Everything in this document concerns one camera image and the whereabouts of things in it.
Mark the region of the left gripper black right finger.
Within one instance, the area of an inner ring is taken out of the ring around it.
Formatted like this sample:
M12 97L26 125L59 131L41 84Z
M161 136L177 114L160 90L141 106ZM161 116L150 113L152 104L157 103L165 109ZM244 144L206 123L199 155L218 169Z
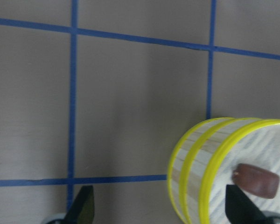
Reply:
M270 223L264 213L237 185L226 185L225 214L231 224Z

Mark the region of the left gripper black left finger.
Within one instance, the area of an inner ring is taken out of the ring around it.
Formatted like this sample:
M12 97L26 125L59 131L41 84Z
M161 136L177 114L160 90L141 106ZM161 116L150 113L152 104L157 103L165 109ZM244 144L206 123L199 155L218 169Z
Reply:
M64 217L65 224L92 224L94 220L94 188L83 186Z

